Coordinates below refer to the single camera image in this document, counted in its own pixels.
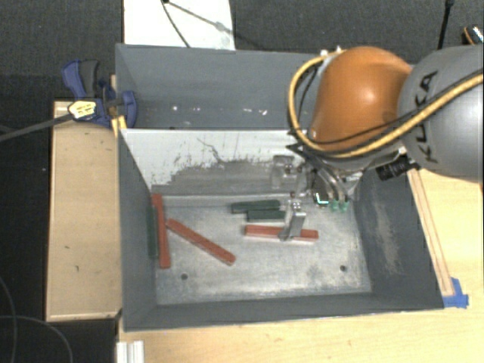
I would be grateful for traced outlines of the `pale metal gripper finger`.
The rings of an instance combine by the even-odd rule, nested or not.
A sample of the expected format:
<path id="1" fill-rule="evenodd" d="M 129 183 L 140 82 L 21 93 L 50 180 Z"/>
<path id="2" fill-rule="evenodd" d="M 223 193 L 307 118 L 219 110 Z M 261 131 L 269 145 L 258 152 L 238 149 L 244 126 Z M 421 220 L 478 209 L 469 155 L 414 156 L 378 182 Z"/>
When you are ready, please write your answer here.
<path id="1" fill-rule="evenodd" d="M 288 241 L 298 237 L 303 229 L 305 220 L 306 212 L 303 210 L 302 201 L 299 199 L 288 200 L 285 209 L 284 227 L 278 234 L 278 238 L 281 241 Z"/>
<path id="2" fill-rule="evenodd" d="M 303 181 L 303 165 L 295 156 L 273 156 L 270 180 L 272 188 L 296 188 Z"/>

